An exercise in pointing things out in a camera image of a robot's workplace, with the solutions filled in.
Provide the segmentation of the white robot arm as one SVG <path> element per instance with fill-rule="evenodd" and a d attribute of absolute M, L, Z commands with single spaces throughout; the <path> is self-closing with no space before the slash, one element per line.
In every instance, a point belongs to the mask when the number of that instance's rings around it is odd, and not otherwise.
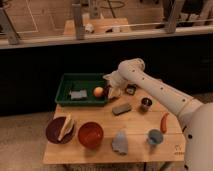
<path fill-rule="evenodd" d="M 213 102 L 202 103 L 145 72 L 140 58 L 124 60 L 103 78 L 116 97 L 128 82 L 136 84 L 164 105 L 179 121 L 186 139 L 183 171 L 213 171 Z"/>

